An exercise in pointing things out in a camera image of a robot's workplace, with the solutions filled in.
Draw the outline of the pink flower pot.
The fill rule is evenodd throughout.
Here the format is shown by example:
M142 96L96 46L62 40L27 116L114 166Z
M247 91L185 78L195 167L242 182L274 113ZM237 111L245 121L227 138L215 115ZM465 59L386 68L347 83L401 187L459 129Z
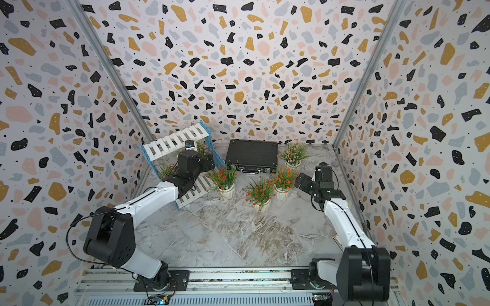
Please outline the pink flower pot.
M303 160L310 158L305 144L289 143L285 151L279 154L279 159L286 162L286 166L293 170L300 167Z
M197 149L197 152L202 155L202 156L206 156L206 155L210 155L211 154L211 150L210 148L207 146L207 144L205 143L204 140L199 140L199 141L196 141L195 142L195 146L196 146L196 149Z
M167 180L168 177L176 174L176 164L163 163L158 166L158 175L162 181Z

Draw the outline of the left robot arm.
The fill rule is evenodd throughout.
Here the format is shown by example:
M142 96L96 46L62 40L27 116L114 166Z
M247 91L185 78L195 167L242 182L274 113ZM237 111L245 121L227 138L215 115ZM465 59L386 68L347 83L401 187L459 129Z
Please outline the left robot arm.
M171 275L166 262L139 249L135 229L167 204L183 199L194 188L201 173L215 168L212 154L184 150L177 163L156 186L124 204L102 206L88 215L90 227L83 251L92 256L93 264L106 264L136 275L146 291L168 289Z

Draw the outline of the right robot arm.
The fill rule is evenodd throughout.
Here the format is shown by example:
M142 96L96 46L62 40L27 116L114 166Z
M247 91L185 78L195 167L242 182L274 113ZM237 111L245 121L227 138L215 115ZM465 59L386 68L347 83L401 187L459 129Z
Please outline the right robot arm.
M334 171L321 162L315 177L300 173L294 186L310 195L311 206L332 223L343 251L339 261L314 258L307 280L315 289L332 285L345 302L387 302L390 293L389 252L376 247L350 211L343 192L335 187Z

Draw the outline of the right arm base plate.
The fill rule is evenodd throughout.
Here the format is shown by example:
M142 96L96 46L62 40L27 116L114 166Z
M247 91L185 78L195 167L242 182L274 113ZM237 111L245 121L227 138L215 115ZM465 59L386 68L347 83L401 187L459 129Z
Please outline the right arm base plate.
M290 271L290 283L293 290L336 290L336 285L327 282L326 280L316 280L312 278L308 269L292 269Z

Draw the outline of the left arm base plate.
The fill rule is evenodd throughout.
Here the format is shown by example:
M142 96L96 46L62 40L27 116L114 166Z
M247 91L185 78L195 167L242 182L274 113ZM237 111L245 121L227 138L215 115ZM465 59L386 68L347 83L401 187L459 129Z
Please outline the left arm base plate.
M133 290L148 293L186 291L189 278L189 270L164 270L152 279L138 275Z

